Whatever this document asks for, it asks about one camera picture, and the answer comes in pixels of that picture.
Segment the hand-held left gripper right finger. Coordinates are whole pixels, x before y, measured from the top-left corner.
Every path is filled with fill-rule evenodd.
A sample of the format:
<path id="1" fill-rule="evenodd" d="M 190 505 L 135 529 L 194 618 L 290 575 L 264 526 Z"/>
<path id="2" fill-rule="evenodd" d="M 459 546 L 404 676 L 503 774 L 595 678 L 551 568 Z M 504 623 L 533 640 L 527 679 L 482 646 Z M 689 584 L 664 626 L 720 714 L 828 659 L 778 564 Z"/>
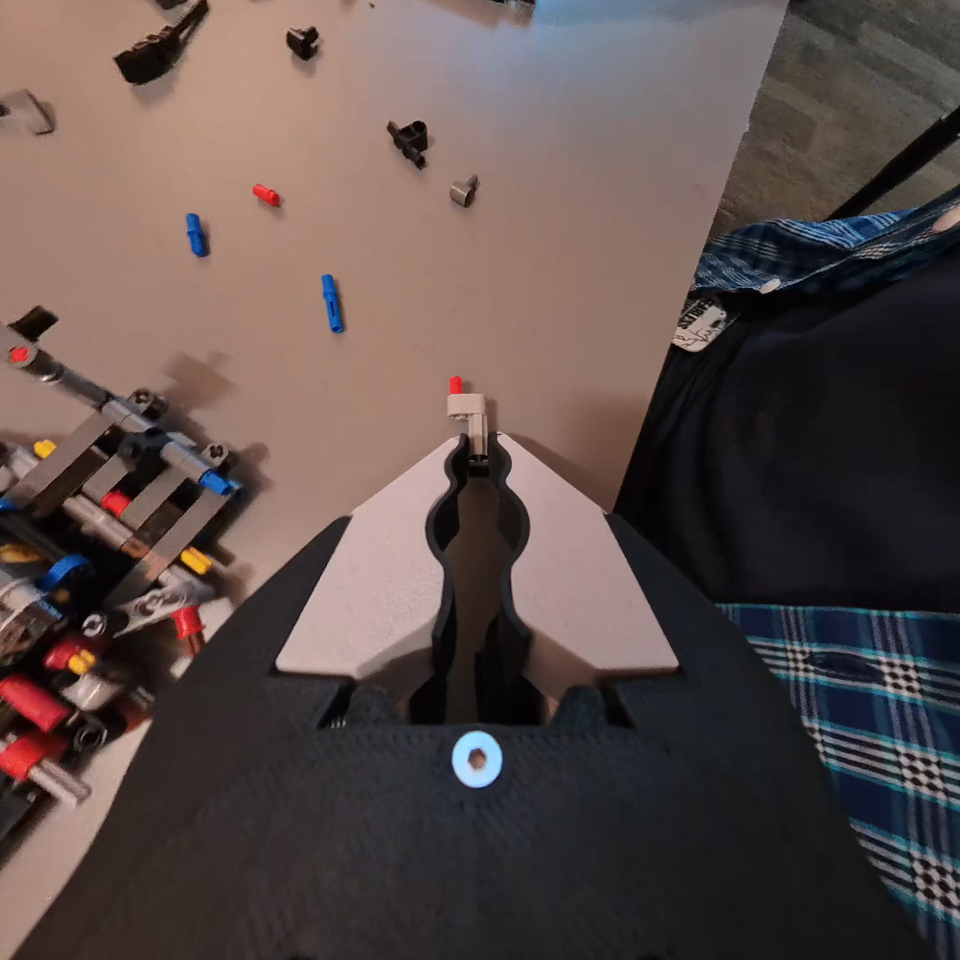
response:
<path id="1" fill-rule="evenodd" d="M 480 720 L 536 724 L 574 688 L 675 674 L 606 512 L 507 434 L 492 434 L 487 452 L 508 556 L 478 652 Z"/>

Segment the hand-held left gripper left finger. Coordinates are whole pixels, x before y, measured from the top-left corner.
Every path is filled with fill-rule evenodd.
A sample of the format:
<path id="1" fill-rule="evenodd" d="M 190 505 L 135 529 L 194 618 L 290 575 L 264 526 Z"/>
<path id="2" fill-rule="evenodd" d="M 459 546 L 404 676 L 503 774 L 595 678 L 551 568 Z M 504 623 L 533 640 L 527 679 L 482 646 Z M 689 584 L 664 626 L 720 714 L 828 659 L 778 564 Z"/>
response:
<path id="1" fill-rule="evenodd" d="M 338 678 L 446 717 L 456 614 L 446 549 L 459 531 L 463 436 L 420 459 L 349 516 L 275 660 L 279 673 Z"/>

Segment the light grey lego connector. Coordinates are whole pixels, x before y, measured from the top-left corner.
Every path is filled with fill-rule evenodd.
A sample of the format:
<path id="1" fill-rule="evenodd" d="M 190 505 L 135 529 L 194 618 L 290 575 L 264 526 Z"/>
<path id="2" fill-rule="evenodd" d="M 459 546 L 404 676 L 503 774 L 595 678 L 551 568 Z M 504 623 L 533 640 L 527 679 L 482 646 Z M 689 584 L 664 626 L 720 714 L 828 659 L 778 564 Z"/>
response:
<path id="1" fill-rule="evenodd" d="M 451 420 L 465 423 L 471 460 L 477 463 L 487 461 L 489 425 L 484 395 L 451 392 L 447 397 L 446 412 Z"/>

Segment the multicoloured lego model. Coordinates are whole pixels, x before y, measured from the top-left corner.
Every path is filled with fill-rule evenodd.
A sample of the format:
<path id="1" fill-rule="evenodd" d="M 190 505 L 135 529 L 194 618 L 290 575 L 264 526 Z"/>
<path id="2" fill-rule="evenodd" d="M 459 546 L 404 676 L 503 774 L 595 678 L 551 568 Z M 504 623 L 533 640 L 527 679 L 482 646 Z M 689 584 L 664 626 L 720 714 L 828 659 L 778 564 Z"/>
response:
<path id="1" fill-rule="evenodd" d="M 168 425 L 167 399 L 116 393 L 42 347 L 43 306 L 2 325 L 2 368 L 83 403 L 63 440 L 2 441 L 2 855 L 90 797 L 94 754 L 147 721 L 150 667 L 124 647 L 162 624 L 206 643 L 207 550 L 244 493 L 238 455 Z"/>

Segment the black lego pin connector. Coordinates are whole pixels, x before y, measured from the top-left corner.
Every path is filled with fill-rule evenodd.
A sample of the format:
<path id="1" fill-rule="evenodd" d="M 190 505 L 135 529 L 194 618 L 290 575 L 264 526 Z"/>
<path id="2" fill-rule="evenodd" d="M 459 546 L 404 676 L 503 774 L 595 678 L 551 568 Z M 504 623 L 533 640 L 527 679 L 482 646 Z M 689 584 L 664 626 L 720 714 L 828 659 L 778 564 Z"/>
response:
<path id="1" fill-rule="evenodd" d="M 415 120 L 400 126 L 389 121 L 386 126 L 393 147 L 403 158 L 421 171 L 426 167 L 426 151 L 429 148 L 429 134 L 425 121 Z"/>

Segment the long black lego piece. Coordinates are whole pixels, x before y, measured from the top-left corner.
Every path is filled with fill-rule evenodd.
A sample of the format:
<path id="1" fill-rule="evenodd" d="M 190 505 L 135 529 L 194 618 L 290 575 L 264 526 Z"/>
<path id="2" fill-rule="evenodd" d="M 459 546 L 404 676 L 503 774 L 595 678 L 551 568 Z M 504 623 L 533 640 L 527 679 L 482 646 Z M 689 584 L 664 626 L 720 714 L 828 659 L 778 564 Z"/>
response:
<path id="1" fill-rule="evenodd" d="M 174 24 L 149 33 L 115 54 L 114 64 L 132 86 L 145 86 L 162 78 L 181 58 L 186 41 L 210 12 L 208 1 L 198 1 Z"/>

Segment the grey curved lego piece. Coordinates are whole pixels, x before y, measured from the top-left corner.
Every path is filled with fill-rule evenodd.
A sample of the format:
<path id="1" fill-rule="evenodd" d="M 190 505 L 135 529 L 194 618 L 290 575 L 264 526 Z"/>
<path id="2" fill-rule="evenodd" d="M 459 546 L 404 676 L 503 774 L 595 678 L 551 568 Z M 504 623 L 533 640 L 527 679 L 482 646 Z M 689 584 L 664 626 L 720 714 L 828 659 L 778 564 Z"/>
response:
<path id="1" fill-rule="evenodd" d="M 1 95 L 1 121 L 17 124 L 35 137 L 45 137 L 57 130 L 49 105 L 26 88 Z"/>

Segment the person in plaid shirt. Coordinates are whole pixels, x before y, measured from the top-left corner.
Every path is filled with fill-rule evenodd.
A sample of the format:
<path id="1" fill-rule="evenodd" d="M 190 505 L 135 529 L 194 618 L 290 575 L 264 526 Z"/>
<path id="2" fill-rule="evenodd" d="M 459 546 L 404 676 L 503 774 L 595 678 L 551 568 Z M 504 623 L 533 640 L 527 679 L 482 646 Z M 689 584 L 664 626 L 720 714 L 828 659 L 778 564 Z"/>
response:
<path id="1" fill-rule="evenodd" d="M 849 292 L 958 252 L 958 189 L 911 214 L 926 221 L 921 264 Z M 958 612 L 715 602 L 785 687 L 930 953 L 958 958 Z"/>

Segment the white printed tag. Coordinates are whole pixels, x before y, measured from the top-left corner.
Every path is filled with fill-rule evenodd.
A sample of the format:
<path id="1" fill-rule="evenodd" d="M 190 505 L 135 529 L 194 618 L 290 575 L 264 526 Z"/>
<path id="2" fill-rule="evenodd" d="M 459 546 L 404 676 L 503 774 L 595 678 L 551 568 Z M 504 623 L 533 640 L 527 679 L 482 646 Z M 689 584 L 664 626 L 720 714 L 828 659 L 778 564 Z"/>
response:
<path id="1" fill-rule="evenodd" d="M 688 354 L 699 354 L 731 324 L 731 312 L 717 294 L 691 294 L 680 310 L 671 346 Z"/>

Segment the black pole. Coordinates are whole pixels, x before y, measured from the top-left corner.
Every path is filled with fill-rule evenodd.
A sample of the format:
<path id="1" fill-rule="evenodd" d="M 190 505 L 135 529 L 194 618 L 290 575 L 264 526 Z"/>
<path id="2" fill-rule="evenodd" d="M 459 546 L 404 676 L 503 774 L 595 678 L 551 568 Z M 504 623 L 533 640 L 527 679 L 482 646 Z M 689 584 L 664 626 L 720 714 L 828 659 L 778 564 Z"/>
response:
<path id="1" fill-rule="evenodd" d="M 841 203 L 827 220 L 856 217 L 938 158 L 959 139 L 959 107 L 940 117 Z"/>

